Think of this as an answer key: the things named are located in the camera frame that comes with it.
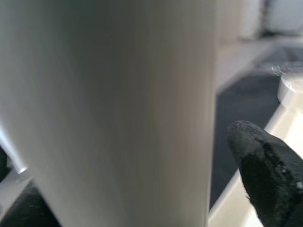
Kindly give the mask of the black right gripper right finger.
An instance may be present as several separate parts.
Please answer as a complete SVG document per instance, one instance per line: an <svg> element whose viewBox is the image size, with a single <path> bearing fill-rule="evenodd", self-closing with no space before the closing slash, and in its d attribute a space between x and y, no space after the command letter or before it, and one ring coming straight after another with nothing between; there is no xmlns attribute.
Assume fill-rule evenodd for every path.
<svg viewBox="0 0 303 227"><path fill-rule="evenodd" d="M227 130L249 201L265 227L303 225L303 160L278 137L248 122Z"/></svg>

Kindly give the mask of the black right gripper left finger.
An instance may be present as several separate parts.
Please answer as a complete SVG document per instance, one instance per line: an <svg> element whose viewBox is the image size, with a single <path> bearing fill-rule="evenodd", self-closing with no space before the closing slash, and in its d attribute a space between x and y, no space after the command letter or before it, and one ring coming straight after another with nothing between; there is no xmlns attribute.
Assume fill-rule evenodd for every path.
<svg viewBox="0 0 303 227"><path fill-rule="evenodd" d="M34 182L29 182L0 219L2 227L59 227Z"/></svg>

